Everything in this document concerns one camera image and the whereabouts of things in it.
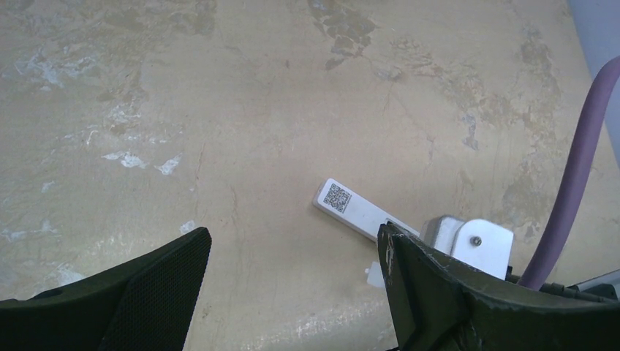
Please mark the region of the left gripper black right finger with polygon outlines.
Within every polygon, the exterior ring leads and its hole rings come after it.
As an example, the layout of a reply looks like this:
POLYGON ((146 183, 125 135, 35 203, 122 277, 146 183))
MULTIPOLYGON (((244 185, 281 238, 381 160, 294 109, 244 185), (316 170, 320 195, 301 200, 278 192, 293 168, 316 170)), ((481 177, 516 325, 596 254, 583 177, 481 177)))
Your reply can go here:
POLYGON ((619 301, 575 287, 518 285, 381 224, 379 263, 399 350, 617 350, 619 301))

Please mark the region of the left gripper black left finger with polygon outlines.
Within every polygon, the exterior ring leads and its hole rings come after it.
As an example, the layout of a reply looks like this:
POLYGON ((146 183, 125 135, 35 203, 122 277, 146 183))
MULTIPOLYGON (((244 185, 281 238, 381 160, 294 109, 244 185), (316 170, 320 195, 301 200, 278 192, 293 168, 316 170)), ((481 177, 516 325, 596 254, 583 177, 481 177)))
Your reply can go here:
POLYGON ((1 302, 2 350, 182 350, 203 283, 204 227, 77 282, 1 302))

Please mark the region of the white remote control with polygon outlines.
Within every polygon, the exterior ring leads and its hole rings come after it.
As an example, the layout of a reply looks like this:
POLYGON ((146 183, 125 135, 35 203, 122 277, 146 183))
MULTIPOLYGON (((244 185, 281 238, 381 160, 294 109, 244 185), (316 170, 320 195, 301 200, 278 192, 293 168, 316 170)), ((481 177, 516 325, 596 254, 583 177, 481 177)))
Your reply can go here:
POLYGON ((321 185, 313 205, 374 243, 377 242, 380 226, 388 222, 420 236, 417 230, 333 178, 328 178, 321 185))

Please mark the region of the white remote battery cover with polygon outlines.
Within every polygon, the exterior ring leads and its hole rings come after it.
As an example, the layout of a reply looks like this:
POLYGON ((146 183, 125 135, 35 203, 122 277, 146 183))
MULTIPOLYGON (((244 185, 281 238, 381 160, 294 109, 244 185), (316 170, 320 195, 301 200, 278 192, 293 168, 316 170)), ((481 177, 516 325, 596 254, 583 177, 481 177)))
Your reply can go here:
POLYGON ((372 262, 369 268, 365 269, 366 283, 378 288, 385 288, 385 281, 379 262, 372 262))

